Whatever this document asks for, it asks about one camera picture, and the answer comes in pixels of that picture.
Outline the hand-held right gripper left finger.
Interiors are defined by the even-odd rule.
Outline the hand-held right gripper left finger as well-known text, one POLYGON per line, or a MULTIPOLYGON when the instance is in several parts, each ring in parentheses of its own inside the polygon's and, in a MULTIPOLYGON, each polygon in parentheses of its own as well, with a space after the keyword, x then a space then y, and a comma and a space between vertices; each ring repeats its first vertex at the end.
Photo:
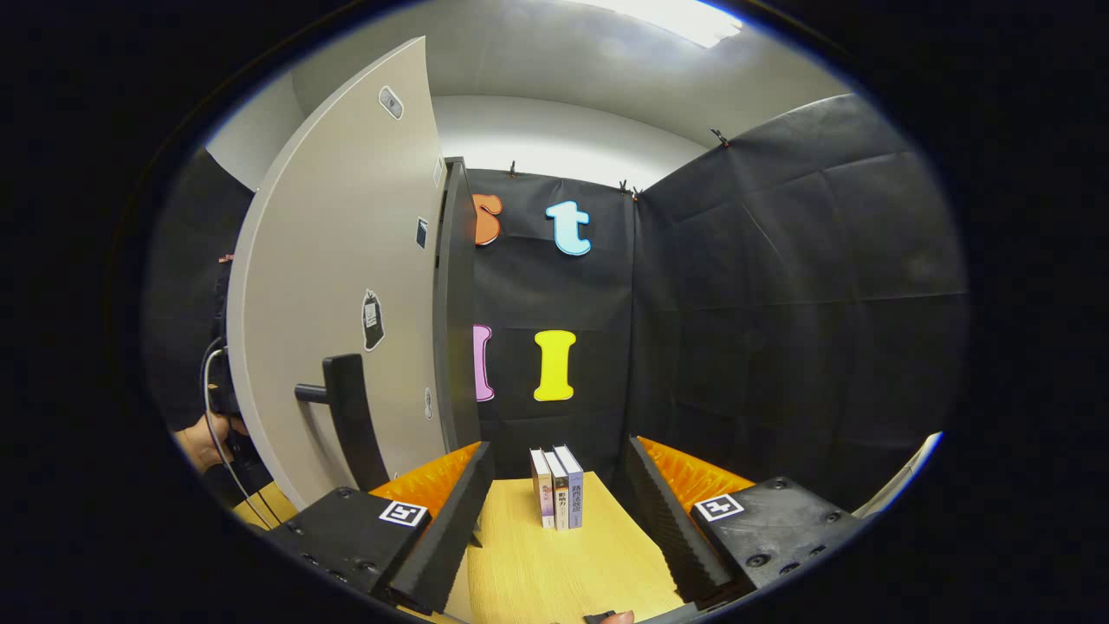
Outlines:
POLYGON ((446 611, 494 479, 479 441, 369 492, 337 487, 269 530, 269 545, 360 595, 424 615, 446 611))

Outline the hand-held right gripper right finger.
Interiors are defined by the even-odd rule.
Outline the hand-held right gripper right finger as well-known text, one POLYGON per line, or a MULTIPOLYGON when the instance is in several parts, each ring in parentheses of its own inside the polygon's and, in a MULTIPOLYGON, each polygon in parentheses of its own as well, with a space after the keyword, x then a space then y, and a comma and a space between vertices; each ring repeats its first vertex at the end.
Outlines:
POLYGON ((643 436, 625 443, 625 478, 678 596, 699 608, 744 597, 812 567, 866 523, 795 479, 754 483, 643 436))

